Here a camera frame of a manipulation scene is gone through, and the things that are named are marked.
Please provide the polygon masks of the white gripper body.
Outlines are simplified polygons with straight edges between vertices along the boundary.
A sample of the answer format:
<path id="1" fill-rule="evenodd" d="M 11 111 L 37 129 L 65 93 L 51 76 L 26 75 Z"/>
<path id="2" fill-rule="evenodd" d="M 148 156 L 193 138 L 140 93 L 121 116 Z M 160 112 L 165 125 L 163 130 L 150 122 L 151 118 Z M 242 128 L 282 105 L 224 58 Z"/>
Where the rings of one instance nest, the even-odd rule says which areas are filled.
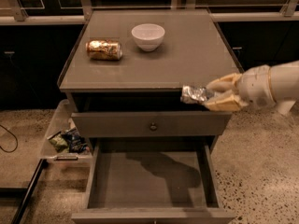
<path id="1" fill-rule="evenodd" d="M 250 68 L 236 82 L 242 100 L 255 108 L 267 108 L 275 105 L 270 89 L 270 67 L 262 65 Z"/>

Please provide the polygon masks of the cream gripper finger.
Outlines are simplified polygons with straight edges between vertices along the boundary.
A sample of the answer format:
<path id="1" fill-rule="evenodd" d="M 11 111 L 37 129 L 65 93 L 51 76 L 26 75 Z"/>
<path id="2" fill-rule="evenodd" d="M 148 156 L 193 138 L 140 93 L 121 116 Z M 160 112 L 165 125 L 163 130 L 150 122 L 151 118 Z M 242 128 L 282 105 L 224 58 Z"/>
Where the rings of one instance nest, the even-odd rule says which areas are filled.
<path id="1" fill-rule="evenodd" d="M 218 91 L 218 92 L 226 92 L 226 91 L 237 92 L 236 83 L 241 77 L 242 77 L 241 74 L 232 73 L 209 82 L 206 85 L 206 87 L 209 90 Z"/>
<path id="2" fill-rule="evenodd" d="M 244 101 L 239 94 L 232 90 L 225 92 L 216 91 L 214 95 L 204 102 L 204 107 L 210 111 L 240 111 L 249 104 Z"/>

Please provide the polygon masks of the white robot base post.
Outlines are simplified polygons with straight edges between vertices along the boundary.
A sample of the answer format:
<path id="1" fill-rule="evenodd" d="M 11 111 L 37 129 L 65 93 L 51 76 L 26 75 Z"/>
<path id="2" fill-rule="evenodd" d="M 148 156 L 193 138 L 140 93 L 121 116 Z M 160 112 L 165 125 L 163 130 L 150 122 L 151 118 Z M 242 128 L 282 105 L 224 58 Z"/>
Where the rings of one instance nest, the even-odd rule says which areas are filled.
<path id="1" fill-rule="evenodd" d="M 279 114 L 286 116 L 291 111 L 294 104 L 294 100 L 279 101 L 276 106 L 276 111 Z"/>

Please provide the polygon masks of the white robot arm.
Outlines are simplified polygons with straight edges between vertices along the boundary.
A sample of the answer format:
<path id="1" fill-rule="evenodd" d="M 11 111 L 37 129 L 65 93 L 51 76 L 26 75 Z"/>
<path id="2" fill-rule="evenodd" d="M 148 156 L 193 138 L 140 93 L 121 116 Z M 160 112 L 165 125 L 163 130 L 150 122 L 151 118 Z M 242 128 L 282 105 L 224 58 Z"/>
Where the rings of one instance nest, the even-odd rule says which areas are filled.
<path id="1" fill-rule="evenodd" d="M 211 111 L 239 111 L 252 105 L 274 107 L 278 113 L 287 115 L 299 101 L 299 62 L 253 67 L 243 74 L 213 80 L 206 87 L 216 92 L 204 102 Z"/>

